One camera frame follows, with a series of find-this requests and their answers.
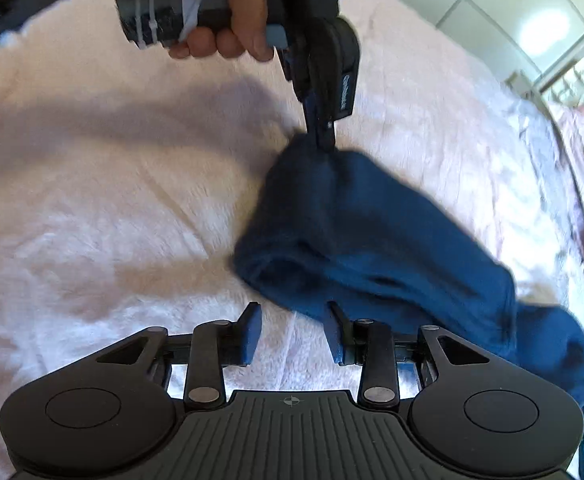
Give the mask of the navy blue garment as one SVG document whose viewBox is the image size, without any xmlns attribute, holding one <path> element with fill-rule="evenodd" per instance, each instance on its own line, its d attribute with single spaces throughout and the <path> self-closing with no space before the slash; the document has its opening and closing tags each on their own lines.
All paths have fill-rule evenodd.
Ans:
<svg viewBox="0 0 584 480">
<path fill-rule="evenodd" d="M 355 151 L 294 136 L 234 247 L 235 274 L 321 320 L 335 302 L 400 334 L 437 325 L 584 403 L 584 331 L 565 309 L 517 299 L 510 271 L 427 197 Z"/>
</svg>

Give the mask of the pink bed blanket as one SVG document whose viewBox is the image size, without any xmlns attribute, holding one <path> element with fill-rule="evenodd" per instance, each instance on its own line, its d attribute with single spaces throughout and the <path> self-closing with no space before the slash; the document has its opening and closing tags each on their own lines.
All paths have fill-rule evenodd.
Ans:
<svg viewBox="0 0 584 480">
<path fill-rule="evenodd" d="M 520 100 L 399 0 L 343 0 L 361 41 L 342 148 L 429 196 L 517 296 L 584 328 L 584 272 Z M 278 63 L 139 50 L 114 0 L 62 0 L 0 44 L 0 407 L 149 325 L 185 333 L 254 297 L 229 258 L 303 114 Z M 12 467 L 0 436 L 0 479 Z"/>
</svg>

